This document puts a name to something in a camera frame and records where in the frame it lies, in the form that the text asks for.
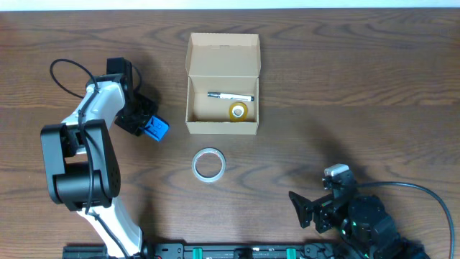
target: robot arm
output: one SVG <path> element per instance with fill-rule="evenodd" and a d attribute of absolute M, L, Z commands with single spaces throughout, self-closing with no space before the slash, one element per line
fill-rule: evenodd
<path fill-rule="evenodd" d="M 141 252 L 142 231 L 133 223 L 121 199 L 117 197 L 121 178 L 109 128 L 115 121 L 133 135 L 147 132 L 151 136 L 149 127 L 167 128 L 167 125 L 154 116 L 156 103 L 134 91 L 132 65 L 128 60 L 108 59 L 107 74 L 97 77 L 96 81 L 98 92 L 93 98 L 90 96 L 95 91 L 95 85 L 90 81 L 77 109 L 61 124 L 47 125 L 42 129 L 47 185 L 51 199 L 56 204 L 64 203 L 70 211 L 77 212 L 93 225 L 110 256 L 123 258 L 124 253 L 115 240 L 129 256 L 133 256 Z M 79 125 L 78 118 L 84 105 L 86 110 Z M 65 161 L 65 158 L 87 153 L 82 135 L 86 137 L 91 151 L 94 179 L 88 214 L 84 209 L 90 191 L 89 163 Z"/>

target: white background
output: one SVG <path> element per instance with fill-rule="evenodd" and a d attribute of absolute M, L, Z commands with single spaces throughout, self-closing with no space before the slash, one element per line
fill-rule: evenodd
<path fill-rule="evenodd" d="M 0 0 L 1 11 L 460 7 L 460 0 Z"/>

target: box lid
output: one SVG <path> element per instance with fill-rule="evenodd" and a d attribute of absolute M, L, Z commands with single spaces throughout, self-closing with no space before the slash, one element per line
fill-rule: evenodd
<path fill-rule="evenodd" d="M 212 77 L 259 77 L 257 34 L 192 33 L 188 41 L 187 74 Z"/>

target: yellow tape roll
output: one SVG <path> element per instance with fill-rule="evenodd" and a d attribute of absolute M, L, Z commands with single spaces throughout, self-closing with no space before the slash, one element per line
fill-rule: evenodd
<path fill-rule="evenodd" d="M 232 122 L 243 122 L 247 117 L 247 106 L 238 101 L 230 106 L 229 116 Z"/>

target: cable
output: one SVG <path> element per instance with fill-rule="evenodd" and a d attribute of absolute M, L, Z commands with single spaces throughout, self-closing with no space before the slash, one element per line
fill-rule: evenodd
<path fill-rule="evenodd" d="M 413 183 L 388 181 L 388 182 L 363 183 L 363 184 L 359 184 L 357 187 L 358 188 L 368 188 L 368 187 L 376 187 L 376 186 L 403 186 L 403 187 L 416 188 L 418 190 L 426 192 L 427 194 L 430 194 L 436 201 L 438 201 L 441 207 L 443 208 L 444 213 L 446 213 L 448 227 L 451 233 L 451 252 L 450 252 L 449 258 L 454 259 L 454 250 L 455 250 L 454 221 L 452 220 L 452 216 L 451 216 L 451 213 L 449 212 L 449 209 L 447 208 L 446 204 L 444 203 L 443 199 L 441 199 L 441 197 L 435 194 L 432 190 L 426 187 L 423 187 L 423 186 L 419 186 L 417 184 L 413 184 Z"/>
<path fill-rule="evenodd" d="M 88 165 L 89 165 L 89 192 L 88 192 L 88 200 L 86 202 L 86 207 L 85 207 L 85 214 L 86 215 L 90 215 L 90 216 L 93 216 L 94 219 L 96 221 L 99 221 L 99 223 L 101 224 L 101 226 L 104 228 L 104 230 L 106 230 L 107 234 L 109 235 L 109 237 L 118 245 L 119 249 L 123 252 L 123 255 L 126 259 L 129 258 L 129 254 L 127 253 L 127 251 L 124 249 L 122 243 L 120 242 L 120 240 L 118 238 L 116 238 L 116 236 L 114 235 L 114 233 L 112 233 L 110 231 L 110 229 L 107 227 L 106 223 L 100 218 L 100 216 L 96 213 L 89 213 L 89 209 L 91 208 L 91 205 L 93 203 L 93 189 L 94 189 L 94 168 L 93 168 L 93 157 L 91 155 L 91 149 L 89 148 L 89 143 L 88 143 L 88 138 L 86 137 L 86 131 L 85 129 L 83 128 L 83 118 L 85 116 L 85 111 L 86 109 L 88 108 L 89 104 L 91 103 L 91 101 L 93 101 L 94 97 L 96 97 L 96 95 L 99 93 L 99 87 L 98 87 L 98 82 L 97 80 L 94 78 L 93 74 L 88 70 L 86 69 L 85 67 L 83 67 L 82 65 L 80 65 L 79 63 L 73 61 L 73 60 L 68 60 L 68 59 L 65 59 L 65 58 L 60 58 L 60 59 L 57 59 L 57 60 L 54 60 L 51 65 L 50 65 L 50 75 L 52 77 L 52 79 L 54 80 L 54 82 L 64 91 L 68 92 L 69 94 L 72 94 L 73 96 L 76 96 L 76 97 L 79 97 L 79 98 L 82 98 L 82 96 L 79 96 L 75 93 L 73 93 L 72 91 L 69 91 L 67 90 L 63 85 L 61 85 L 58 80 L 56 79 L 56 77 L 54 76 L 54 73 L 52 72 L 54 66 L 56 63 L 59 63 L 59 62 L 67 62 L 67 63 L 71 63 L 73 65 L 76 65 L 78 66 L 79 68 L 81 68 L 82 70 L 84 70 L 88 75 L 89 77 L 91 78 L 91 80 L 93 81 L 94 83 L 94 89 L 93 89 L 93 93 L 88 97 L 88 100 L 85 101 L 85 103 L 83 104 L 83 106 L 81 107 L 81 109 L 78 111 L 78 129 L 80 130 L 80 134 L 81 134 L 81 138 L 83 140 L 83 144 L 85 145 L 85 149 L 86 149 L 86 156 L 88 157 Z"/>
<path fill-rule="evenodd" d="M 137 75 L 139 76 L 139 83 L 137 84 L 136 88 L 134 89 L 134 91 L 137 92 L 137 91 L 139 91 L 141 89 L 141 86 L 142 86 L 142 75 L 139 72 L 139 69 L 137 69 L 137 67 L 135 65 L 132 65 L 132 67 L 135 69 Z"/>

